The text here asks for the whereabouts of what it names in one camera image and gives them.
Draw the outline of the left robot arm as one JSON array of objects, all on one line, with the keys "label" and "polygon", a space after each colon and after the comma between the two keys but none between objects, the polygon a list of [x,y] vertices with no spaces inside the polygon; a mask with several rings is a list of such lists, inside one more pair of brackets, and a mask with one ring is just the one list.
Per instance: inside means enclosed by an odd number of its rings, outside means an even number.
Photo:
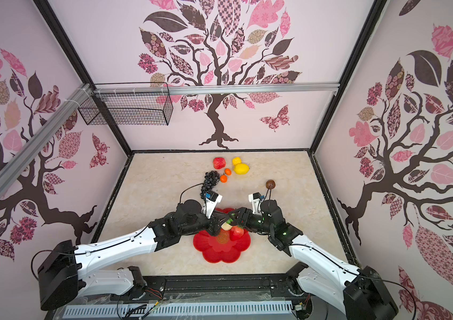
[{"label": "left robot arm", "polygon": [[155,219],[147,226],[123,236],[90,245],[62,241],[39,266],[36,275],[40,292],[40,309],[58,309],[78,297],[85,288],[84,279],[103,268],[125,259],[149,254],[177,244],[181,237],[207,231],[216,236],[229,220],[216,205],[202,206],[187,200],[174,212]]}]

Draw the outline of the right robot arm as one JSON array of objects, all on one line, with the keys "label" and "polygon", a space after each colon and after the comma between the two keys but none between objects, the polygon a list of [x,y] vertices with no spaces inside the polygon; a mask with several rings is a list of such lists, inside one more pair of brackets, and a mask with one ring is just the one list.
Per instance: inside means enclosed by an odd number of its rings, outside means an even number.
[{"label": "right robot arm", "polygon": [[338,309],[347,319],[394,319],[399,311],[384,280],[371,267],[361,269],[315,244],[286,222],[275,200],[229,213],[234,226],[265,235],[279,251],[305,264],[297,276],[300,289]]}]

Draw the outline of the small yellow fruit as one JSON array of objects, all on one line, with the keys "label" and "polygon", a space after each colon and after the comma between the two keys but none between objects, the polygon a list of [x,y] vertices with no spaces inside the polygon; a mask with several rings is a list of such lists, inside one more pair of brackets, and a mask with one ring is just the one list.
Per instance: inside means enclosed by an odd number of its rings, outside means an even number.
[{"label": "small yellow fruit", "polygon": [[233,160],[232,160],[232,164],[233,166],[236,166],[238,164],[241,164],[242,163],[242,160],[240,157],[235,157]]}]

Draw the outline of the yellow lemon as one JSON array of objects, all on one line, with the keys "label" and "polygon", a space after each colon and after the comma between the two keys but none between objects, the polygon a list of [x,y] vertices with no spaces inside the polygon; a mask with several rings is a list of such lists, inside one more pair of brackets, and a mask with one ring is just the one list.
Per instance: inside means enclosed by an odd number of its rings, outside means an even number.
[{"label": "yellow lemon", "polygon": [[237,163],[234,166],[234,172],[237,175],[245,175],[249,172],[249,170],[250,170],[250,167],[245,163]]}]

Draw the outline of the red flower-shaped bowl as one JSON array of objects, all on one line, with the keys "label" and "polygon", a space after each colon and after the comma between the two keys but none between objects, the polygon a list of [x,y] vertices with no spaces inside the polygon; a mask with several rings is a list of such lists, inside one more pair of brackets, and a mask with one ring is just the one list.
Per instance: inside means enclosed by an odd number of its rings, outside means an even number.
[{"label": "red flower-shaped bowl", "polygon": [[251,236],[245,231],[238,241],[231,241],[229,231],[221,228],[219,235],[211,236],[205,231],[196,234],[193,239],[194,249],[202,253],[208,263],[235,263],[242,253],[251,246]]}]

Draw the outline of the red strawberry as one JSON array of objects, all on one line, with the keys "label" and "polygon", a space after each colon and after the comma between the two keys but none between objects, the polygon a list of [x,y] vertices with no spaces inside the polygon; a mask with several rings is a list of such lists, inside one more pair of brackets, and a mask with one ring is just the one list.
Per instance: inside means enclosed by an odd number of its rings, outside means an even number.
[{"label": "red strawberry", "polygon": [[231,241],[240,240],[244,234],[245,234],[244,229],[241,227],[237,227],[237,226],[232,227],[229,231],[229,236],[230,236]]}]

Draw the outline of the cream pear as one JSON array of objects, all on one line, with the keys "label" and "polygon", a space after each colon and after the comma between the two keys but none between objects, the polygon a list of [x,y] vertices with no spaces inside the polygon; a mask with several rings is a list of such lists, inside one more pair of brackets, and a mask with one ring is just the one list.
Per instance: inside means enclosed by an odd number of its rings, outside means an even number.
[{"label": "cream pear", "polygon": [[230,224],[228,224],[228,223],[224,223],[224,224],[221,225],[221,228],[222,228],[223,230],[225,230],[225,231],[229,231],[229,230],[231,230],[233,227],[232,227]]}]

